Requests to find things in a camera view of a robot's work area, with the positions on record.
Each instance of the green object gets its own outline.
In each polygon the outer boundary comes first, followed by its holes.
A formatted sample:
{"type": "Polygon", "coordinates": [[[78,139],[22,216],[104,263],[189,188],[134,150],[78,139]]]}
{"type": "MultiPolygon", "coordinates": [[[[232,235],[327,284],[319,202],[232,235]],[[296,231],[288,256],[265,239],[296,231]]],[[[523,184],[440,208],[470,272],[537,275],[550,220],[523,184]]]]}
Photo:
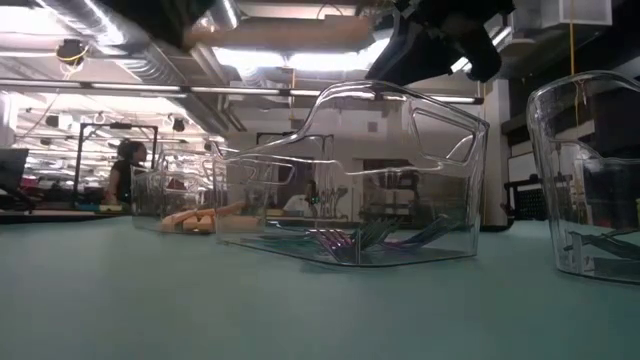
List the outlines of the green object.
{"type": "Polygon", "coordinates": [[[548,229],[349,271],[129,218],[2,226],[0,359],[637,358],[640,288],[555,270],[548,229]]]}

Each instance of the white wall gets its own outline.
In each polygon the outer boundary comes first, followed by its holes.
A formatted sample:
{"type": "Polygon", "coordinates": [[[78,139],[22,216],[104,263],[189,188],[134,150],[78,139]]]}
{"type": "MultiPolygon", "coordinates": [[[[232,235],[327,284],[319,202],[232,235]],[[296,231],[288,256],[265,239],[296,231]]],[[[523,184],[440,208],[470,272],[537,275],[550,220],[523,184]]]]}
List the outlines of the white wall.
{"type": "Polygon", "coordinates": [[[507,215],[500,208],[506,203],[504,183],[508,181],[507,161],[510,154],[507,137],[502,135],[500,125],[509,120],[509,82],[495,80],[493,90],[485,98],[486,120],[491,125],[487,143],[487,165],[485,168],[484,224],[506,225],[507,215]]]}
{"type": "Polygon", "coordinates": [[[12,106],[11,97],[8,95],[0,96],[0,148],[13,145],[17,125],[17,108],[12,106]]]}

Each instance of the woman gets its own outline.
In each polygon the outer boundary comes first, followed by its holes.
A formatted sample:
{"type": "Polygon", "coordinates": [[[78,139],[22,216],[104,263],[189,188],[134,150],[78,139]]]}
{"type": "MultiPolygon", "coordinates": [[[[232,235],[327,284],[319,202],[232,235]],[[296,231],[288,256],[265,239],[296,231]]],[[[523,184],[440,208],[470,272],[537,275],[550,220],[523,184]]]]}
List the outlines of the woman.
{"type": "Polygon", "coordinates": [[[109,175],[106,201],[109,205],[131,204],[131,167],[143,168],[147,148],[139,141],[125,140],[118,146],[118,161],[109,175]]]}
{"type": "Polygon", "coordinates": [[[282,210],[289,213],[302,214],[304,217],[318,216],[318,185],[315,180],[307,181],[304,195],[293,195],[282,210]]]}

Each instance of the clear plastic bin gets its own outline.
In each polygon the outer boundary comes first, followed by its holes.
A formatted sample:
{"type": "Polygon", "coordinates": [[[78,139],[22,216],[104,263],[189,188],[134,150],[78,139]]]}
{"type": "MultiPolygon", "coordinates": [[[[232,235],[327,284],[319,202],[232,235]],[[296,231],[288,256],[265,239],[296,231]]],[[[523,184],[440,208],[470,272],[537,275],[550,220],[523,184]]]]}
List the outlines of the clear plastic bin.
{"type": "Polygon", "coordinates": [[[217,236],[344,266],[473,256],[487,131],[477,117],[391,84],[333,85],[296,133],[227,155],[275,167],[255,182],[266,192],[264,231],[219,227],[217,236]]]}
{"type": "Polygon", "coordinates": [[[640,283],[640,84],[587,72],[532,94],[527,114],[558,269],[640,283]]]}
{"type": "Polygon", "coordinates": [[[213,233],[215,194],[211,153],[166,151],[160,154],[156,169],[132,174],[134,226],[165,233],[213,233]]]}
{"type": "Polygon", "coordinates": [[[266,204],[278,162],[269,157],[216,158],[214,207],[218,239],[262,233],[266,224],[266,204]]]}

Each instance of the metal rod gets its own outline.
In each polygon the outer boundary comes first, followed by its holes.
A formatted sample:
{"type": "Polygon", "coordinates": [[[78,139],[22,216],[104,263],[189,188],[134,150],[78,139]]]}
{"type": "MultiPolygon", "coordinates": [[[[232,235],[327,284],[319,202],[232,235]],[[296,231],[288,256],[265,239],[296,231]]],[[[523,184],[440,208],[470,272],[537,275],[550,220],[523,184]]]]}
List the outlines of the metal rod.
{"type": "Polygon", "coordinates": [[[158,144],[158,127],[153,128],[153,146],[151,147],[151,169],[156,163],[156,145],[158,144]]]}
{"type": "Polygon", "coordinates": [[[82,144],[84,143],[84,128],[87,124],[80,124],[80,135],[78,135],[78,153],[76,154],[76,172],[73,175],[73,195],[71,196],[71,208],[75,209],[78,200],[78,183],[80,182],[80,162],[82,161],[82,144]]]}
{"type": "MultiPolygon", "coordinates": [[[[108,94],[130,96],[164,96],[184,97],[189,93],[197,94],[225,94],[225,95],[257,95],[257,96],[294,96],[318,97],[321,90],[306,89],[273,89],[273,88],[243,88],[231,86],[181,86],[181,85],[146,85],[99,83],[87,81],[59,81],[59,80],[30,80],[0,78],[0,89],[17,92],[44,92],[67,94],[108,94]]],[[[481,105],[483,98],[452,96],[441,94],[424,94],[436,100],[449,104],[481,105]]]]}

